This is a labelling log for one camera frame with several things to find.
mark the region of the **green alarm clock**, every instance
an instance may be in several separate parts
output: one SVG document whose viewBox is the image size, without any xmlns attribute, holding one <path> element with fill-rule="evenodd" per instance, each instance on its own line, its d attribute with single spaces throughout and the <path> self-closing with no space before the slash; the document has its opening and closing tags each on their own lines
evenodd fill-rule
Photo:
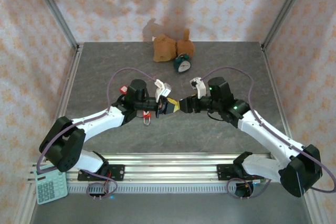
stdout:
<svg viewBox="0 0 336 224">
<path fill-rule="evenodd" d="M 188 54 L 180 54 L 174 60 L 174 68 L 177 73 L 187 72 L 191 68 L 191 63 Z"/>
</svg>

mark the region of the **floral wall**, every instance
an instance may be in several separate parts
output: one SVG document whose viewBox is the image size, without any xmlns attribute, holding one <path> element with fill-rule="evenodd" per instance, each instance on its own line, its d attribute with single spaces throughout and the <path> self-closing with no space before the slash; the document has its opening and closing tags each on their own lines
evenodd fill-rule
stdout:
<svg viewBox="0 0 336 224">
<path fill-rule="evenodd" d="M 16 215 L 73 54 L 44 0 L 0 0 L 1 223 Z"/>
<path fill-rule="evenodd" d="M 285 0 L 56 0 L 78 42 L 263 41 Z"/>
<path fill-rule="evenodd" d="M 294 139 L 336 173 L 336 0 L 296 0 L 267 54 Z M 317 186 L 333 188 L 326 172 Z M 336 195 L 317 197 L 334 223 Z"/>
</svg>

